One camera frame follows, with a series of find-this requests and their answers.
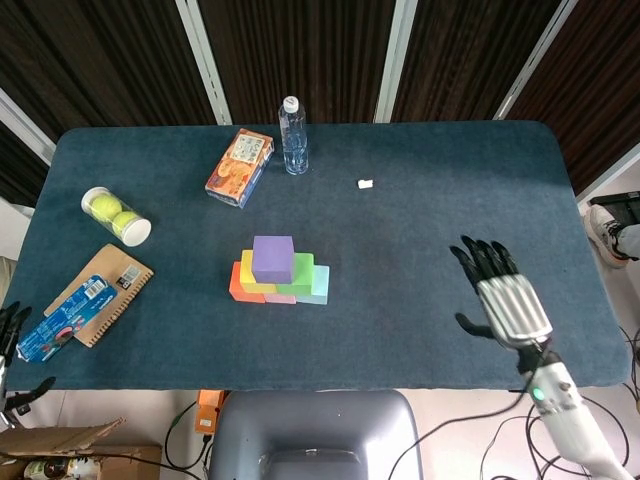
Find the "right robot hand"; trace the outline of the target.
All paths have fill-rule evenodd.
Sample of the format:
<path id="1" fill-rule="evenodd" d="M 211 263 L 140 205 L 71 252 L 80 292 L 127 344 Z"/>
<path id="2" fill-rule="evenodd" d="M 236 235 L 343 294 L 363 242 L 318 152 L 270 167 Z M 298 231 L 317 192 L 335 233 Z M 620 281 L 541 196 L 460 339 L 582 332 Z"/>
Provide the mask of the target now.
<path id="1" fill-rule="evenodd" d="M 497 341 L 506 349 L 544 349 L 553 327 L 531 282 L 519 271 L 509 250 L 497 241 L 487 243 L 467 235 L 462 248 L 451 253 L 461 265 L 487 317 L 486 325 L 455 314 L 459 326 L 469 335 Z"/>

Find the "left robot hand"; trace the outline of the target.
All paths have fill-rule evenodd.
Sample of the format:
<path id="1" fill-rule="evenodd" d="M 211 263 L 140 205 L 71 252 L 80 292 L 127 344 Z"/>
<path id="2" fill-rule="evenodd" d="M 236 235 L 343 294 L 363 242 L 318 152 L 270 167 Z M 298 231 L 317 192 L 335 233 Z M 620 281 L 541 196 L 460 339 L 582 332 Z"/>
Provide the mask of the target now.
<path id="1" fill-rule="evenodd" d="M 5 414 L 19 409 L 39 399 L 55 384 L 55 377 L 46 378 L 35 389 L 27 393 L 7 395 L 6 380 L 8 370 L 16 352 L 20 330 L 24 321 L 31 314 L 32 308 L 20 310 L 20 303 L 14 302 L 1 310 L 1 413 Z"/>

